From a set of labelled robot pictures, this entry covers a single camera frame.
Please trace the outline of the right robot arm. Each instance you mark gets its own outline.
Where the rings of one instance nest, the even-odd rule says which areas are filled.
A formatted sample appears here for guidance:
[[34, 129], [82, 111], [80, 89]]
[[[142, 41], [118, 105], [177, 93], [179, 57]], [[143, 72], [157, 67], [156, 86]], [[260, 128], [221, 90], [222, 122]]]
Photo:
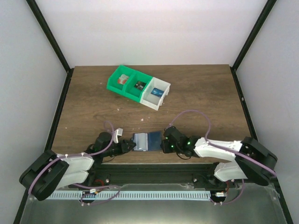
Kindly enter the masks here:
[[164, 137], [161, 148], [165, 154], [221, 160], [207, 177], [208, 184], [213, 188], [220, 187], [226, 181], [240, 179], [267, 186], [274, 178], [278, 158], [254, 138], [218, 141], [199, 136], [187, 137], [174, 126], [164, 130]]

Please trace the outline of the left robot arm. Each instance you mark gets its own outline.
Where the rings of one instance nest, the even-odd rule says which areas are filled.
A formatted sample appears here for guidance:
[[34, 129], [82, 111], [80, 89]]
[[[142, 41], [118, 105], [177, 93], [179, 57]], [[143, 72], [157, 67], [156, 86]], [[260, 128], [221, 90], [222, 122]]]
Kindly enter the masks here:
[[133, 140], [119, 140], [120, 136], [101, 132], [95, 142], [79, 154], [45, 151], [21, 174], [19, 183], [39, 201], [68, 185], [81, 184], [89, 189], [95, 184], [95, 176], [90, 172], [103, 158], [123, 155], [135, 148]]

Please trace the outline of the blue leather card holder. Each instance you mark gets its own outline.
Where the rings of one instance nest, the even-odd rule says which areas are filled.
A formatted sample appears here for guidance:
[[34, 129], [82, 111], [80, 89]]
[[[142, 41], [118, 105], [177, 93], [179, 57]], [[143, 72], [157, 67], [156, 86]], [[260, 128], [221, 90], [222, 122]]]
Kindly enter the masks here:
[[132, 141], [136, 144], [133, 151], [159, 151], [161, 150], [162, 134], [160, 131], [135, 133]]

